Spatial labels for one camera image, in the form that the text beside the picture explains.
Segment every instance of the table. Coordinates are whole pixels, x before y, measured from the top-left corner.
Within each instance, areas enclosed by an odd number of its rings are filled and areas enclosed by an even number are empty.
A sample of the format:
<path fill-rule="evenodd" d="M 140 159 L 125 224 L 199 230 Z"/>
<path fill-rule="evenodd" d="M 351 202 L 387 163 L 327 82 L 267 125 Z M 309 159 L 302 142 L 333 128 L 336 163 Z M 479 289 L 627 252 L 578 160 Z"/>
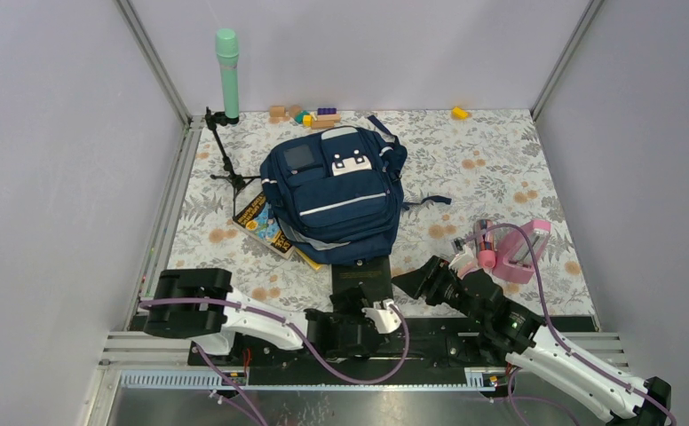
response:
<path fill-rule="evenodd" d="M 342 124 L 374 130 L 370 111 L 343 111 Z M 574 251 L 564 212 L 527 110 L 471 111 L 464 121 L 448 111 L 379 111 L 381 120 L 408 149 L 402 171 L 405 201 L 428 195 L 453 199 L 450 206 L 426 203 L 402 213 L 391 255 L 392 275 L 413 271 L 431 255 L 451 258 L 450 241 L 469 233 L 479 218 L 523 225 L 532 218 L 551 221 L 551 238 L 541 261 L 545 297 L 556 315 L 594 315 L 590 293 Z M 235 169 L 258 173 L 269 150 L 314 130 L 294 121 L 269 123 L 268 113 L 243 113 L 219 134 Z M 240 232 L 232 223 L 232 188 L 210 179 L 222 171 L 221 155 L 210 131 L 203 130 L 180 211 L 168 267 L 224 268 L 232 285 L 272 306 L 292 311 L 330 311 L 328 266 L 314 271 L 297 255 L 285 260 Z M 242 209 L 261 186 L 254 182 L 238 198 Z M 494 277 L 504 294 L 541 312 L 535 280 L 525 285 Z M 408 316 L 455 316 L 446 305 L 427 306 L 395 288 L 397 304 Z"/>

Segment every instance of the black tripod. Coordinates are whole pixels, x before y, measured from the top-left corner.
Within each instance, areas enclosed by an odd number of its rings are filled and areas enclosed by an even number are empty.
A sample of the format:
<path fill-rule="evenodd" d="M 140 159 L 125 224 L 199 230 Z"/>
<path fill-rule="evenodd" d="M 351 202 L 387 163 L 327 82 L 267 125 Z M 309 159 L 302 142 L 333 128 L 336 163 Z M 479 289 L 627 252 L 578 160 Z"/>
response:
<path fill-rule="evenodd" d="M 222 145 L 222 139 L 219 138 L 219 134 L 217 133 L 217 125 L 220 125 L 222 127 L 226 126 L 227 124 L 236 124 L 237 119 L 230 119 L 228 118 L 224 111 L 219 111 L 216 113 L 212 113 L 211 110 L 206 107 L 206 115 L 204 117 L 206 119 L 206 127 L 211 130 L 211 133 L 214 134 L 214 139 L 217 140 L 217 144 L 219 145 L 219 151 L 222 152 L 222 162 L 224 162 L 224 170 L 227 172 L 227 176 L 218 176 L 218 175 L 211 175 L 210 177 L 212 179 L 223 179 L 229 182 L 229 184 L 232 186 L 232 217 L 235 216 L 235 202 L 237 201 L 237 195 L 245 189 L 246 186 L 250 185 L 250 182 L 253 182 L 256 179 L 260 179 L 260 176 L 243 176 L 239 175 L 234 172 L 234 167 L 232 166 L 232 160 L 227 156 L 226 151 L 224 146 Z"/>

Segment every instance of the navy blue backpack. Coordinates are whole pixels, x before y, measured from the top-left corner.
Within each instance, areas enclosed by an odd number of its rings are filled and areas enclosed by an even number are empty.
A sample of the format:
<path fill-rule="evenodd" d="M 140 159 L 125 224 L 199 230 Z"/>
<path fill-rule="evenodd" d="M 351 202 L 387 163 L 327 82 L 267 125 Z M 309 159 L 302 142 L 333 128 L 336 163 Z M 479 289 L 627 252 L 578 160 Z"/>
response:
<path fill-rule="evenodd" d="M 261 183 L 297 248 L 320 264 L 355 264 L 392 253 L 407 157 L 396 137 L 386 143 L 372 130 L 337 127 L 276 146 L 261 164 Z"/>

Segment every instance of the floral pattern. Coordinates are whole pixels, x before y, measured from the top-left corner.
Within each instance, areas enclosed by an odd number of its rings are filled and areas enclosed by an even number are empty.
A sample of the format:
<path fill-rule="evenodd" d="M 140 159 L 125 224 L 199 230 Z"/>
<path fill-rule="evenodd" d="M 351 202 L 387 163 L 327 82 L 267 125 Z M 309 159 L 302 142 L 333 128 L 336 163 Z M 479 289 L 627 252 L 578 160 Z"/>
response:
<path fill-rule="evenodd" d="M 366 119 L 370 114 L 341 112 L 342 124 L 374 130 Z M 402 171 L 406 201 L 429 195 L 452 198 L 450 206 L 429 201 L 402 213 L 390 258 L 392 275 L 415 270 L 431 255 L 451 258 L 450 241 L 468 233 L 479 218 L 517 225 L 544 218 L 552 224 L 541 261 L 550 311 L 594 313 L 528 111 L 471 111 L 471 117 L 463 121 L 451 119 L 448 111 L 380 111 L 377 116 L 408 149 Z M 245 175 L 258 173 L 273 146 L 312 131 L 294 121 L 269 123 L 267 113 L 245 113 L 239 125 L 219 129 L 236 170 Z M 168 266 L 225 268 L 233 273 L 233 286 L 273 306 L 294 311 L 331 310 L 328 266 L 316 272 L 297 255 L 285 260 L 234 227 L 230 219 L 232 188 L 209 178 L 221 169 L 219 149 L 204 129 Z M 246 188 L 238 197 L 238 210 L 260 190 L 258 182 Z M 535 280 L 523 285 L 494 280 L 512 300 L 541 311 Z M 412 300 L 397 288 L 394 295 L 407 315 L 457 314 L 446 305 L 431 307 Z"/>

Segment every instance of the green cylinder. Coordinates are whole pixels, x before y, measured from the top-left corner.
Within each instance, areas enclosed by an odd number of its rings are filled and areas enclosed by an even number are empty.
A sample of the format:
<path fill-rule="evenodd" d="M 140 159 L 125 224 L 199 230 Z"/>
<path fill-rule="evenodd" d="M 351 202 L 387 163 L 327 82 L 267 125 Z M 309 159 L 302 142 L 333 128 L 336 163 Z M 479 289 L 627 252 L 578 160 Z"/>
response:
<path fill-rule="evenodd" d="M 217 31 L 217 59 L 222 73 L 222 96 L 227 118 L 237 118 L 240 115 L 240 97 L 237 92 L 238 58 L 240 50 L 234 31 L 229 28 Z"/>

